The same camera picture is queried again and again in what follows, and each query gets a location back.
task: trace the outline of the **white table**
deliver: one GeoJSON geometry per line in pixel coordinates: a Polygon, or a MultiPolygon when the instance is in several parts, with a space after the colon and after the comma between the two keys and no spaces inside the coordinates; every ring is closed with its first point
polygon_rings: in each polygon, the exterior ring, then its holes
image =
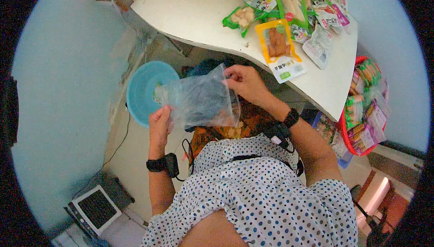
{"type": "MultiPolygon", "coordinates": [[[[263,69],[267,66],[258,37],[251,27],[245,38],[238,29],[223,27],[222,19],[243,0],[135,0],[132,9],[160,33],[205,49],[244,57],[263,69]]],[[[286,82],[331,120],[338,121],[348,95],[357,47],[357,23],[350,16],[352,33],[334,34],[329,65],[320,70],[295,43],[306,74],[286,82]]]]}

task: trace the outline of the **red basket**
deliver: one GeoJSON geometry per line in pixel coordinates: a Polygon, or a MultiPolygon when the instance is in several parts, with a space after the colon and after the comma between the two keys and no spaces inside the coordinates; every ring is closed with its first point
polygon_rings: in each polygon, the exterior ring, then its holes
{"type": "MultiPolygon", "coordinates": [[[[355,65],[358,65],[359,63],[362,63],[362,62],[364,62],[367,59],[369,59],[369,58],[368,57],[364,57],[364,56],[358,56],[358,57],[355,58],[355,65]]],[[[351,154],[359,155],[354,150],[354,147],[351,145],[350,138],[348,137],[347,125],[345,123],[345,108],[342,110],[341,118],[339,119],[339,122],[338,122],[338,128],[341,131],[342,138],[344,140],[345,146],[347,147],[348,151],[350,151],[351,154]]],[[[360,156],[364,156],[364,155],[367,155],[367,154],[371,153],[372,150],[376,146],[377,146],[377,144],[374,144],[373,146],[369,147],[366,151],[364,151],[363,153],[361,153],[360,156]]]]}

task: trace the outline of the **blue wall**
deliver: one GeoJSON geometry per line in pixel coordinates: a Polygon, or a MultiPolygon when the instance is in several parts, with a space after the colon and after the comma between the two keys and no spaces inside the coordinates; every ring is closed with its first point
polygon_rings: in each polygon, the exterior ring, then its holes
{"type": "Polygon", "coordinates": [[[42,228],[67,220],[73,194],[104,161],[111,95],[124,58],[110,59],[125,29],[117,12],[93,0],[39,0],[19,40],[14,164],[42,228]]]}
{"type": "Polygon", "coordinates": [[[428,78],[413,27],[398,0],[348,0],[358,21],[360,55],[386,76],[392,110],[388,140],[426,152],[430,127],[428,78]]]}

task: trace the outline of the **black wrist strap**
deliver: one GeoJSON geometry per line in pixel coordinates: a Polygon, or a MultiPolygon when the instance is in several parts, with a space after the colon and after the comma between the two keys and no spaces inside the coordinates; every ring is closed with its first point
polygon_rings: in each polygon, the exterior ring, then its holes
{"type": "Polygon", "coordinates": [[[166,160],[164,157],[160,159],[151,159],[146,162],[146,168],[150,172],[160,172],[166,169],[166,160]]]}
{"type": "Polygon", "coordinates": [[[283,123],[288,127],[288,129],[290,129],[298,122],[299,117],[300,115],[298,114],[297,110],[291,109],[283,123]]]}
{"type": "Polygon", "coordinates": [[[148,160],[146,168],[150,172],[166,171],[171,178],[175,178],[179,174],[178,161],[174,153],[169,153],[157,160],[148,160]]]}

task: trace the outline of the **white shirt with blue dots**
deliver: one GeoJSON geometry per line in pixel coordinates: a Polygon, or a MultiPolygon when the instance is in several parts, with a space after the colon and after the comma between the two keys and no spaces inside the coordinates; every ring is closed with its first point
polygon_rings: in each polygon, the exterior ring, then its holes
{"type": "Polygon", "coordinates": [[[357,246],[348,186],[321,180],[306,187],[282,161],[295,169],[298,156],[262,134],[208,143],[172,205],[151,218],[142,246],[177,246],[220,209],[249,246],[357,246]],[[252,154],[263,157],[229,162],[252,154]]]}

